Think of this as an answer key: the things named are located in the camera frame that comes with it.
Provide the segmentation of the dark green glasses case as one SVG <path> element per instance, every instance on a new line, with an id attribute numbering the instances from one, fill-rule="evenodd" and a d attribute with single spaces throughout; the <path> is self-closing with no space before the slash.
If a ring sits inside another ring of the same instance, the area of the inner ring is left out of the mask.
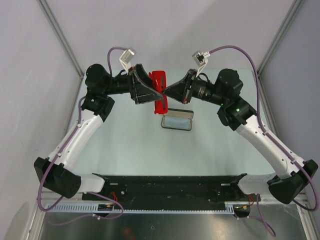
<path id="1" fill-rule="evenodd" d="M 191 131 L 193 127 L 194 112 L 192 110 L 169 108 L 161 120 L 164 129 Z"/>

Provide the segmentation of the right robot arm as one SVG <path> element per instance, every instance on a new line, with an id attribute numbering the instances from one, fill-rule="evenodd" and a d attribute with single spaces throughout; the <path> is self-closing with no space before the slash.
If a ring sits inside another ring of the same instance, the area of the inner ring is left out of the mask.
<path id="1" fill-rule="evenodd" d="M 244 137 L 267 160 L 274 170 L 270 175 L 242 174 L 230 188 L 231 196 L 242 201 L 250 194 L 271 194 L 283 204 L 290 204 L 308 185 L 318 169 L 314 160 L 303 160 L 285 146 L 261 121 L 257 111 L 241 96 L 243 82 L 233 69 L 222 69 L 211 83 L 188 70 L 180 81 L 163 93 L 182 104 L 192 98 L 219 106 L 217 115 L 224 126 Z"/>

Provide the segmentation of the light blue cleaning cloth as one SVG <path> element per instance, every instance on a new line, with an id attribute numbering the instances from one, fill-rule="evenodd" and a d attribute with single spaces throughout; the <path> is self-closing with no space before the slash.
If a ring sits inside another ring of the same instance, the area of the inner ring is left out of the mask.
<path id="1" fill-rule="evenodd" d="M 174 128 L 174 129 L 189 129 L 190 128 L 190 121 L 189 120 L 175 120 L 175 119 L 165 119 L 164 125 L 167 128 Z"/>

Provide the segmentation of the red sunglasses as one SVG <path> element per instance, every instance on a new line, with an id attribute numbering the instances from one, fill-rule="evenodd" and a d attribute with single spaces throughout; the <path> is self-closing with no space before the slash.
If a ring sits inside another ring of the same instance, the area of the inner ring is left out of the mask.
<path id="1" fill-rule="evenodd" d="M 161 99 L 154 102 L 154 113 L 164 115 L 168 112 L 168 99 L 163 92 L 167 87 L 167 76 L 164 70 L 155 70 L 149 73 L 153 87 L 161 94 Z"/>

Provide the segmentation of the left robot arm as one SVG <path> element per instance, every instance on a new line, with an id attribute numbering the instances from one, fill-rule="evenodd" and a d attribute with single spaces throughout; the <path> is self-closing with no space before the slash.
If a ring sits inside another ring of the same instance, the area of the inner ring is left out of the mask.
<path id="1" fill-rule="evenodd" d="M 39 194 L 47 188 L 67 199 L 77 193 L 88 192 L 93 192 L 100 200 L 107 199 L 111 188 L 105 177 L 95 173 L 77 174 L 73 169 L 93 133 L 111 113 L 115 104 L 111 96 L 128 93 L 137 105 L 164 99 L 162 93 L 167 80 L 163 70 L 146 73 L 143 66 L 137 64 L 127 73 L 121 71 L 111 76 L 101 64 L 96 63 L 88 67 L 85 75 L 87 93 L 79 100 L 75 124 L 48 157 L 38 157 L 34 162 L 40 181 Z"/>

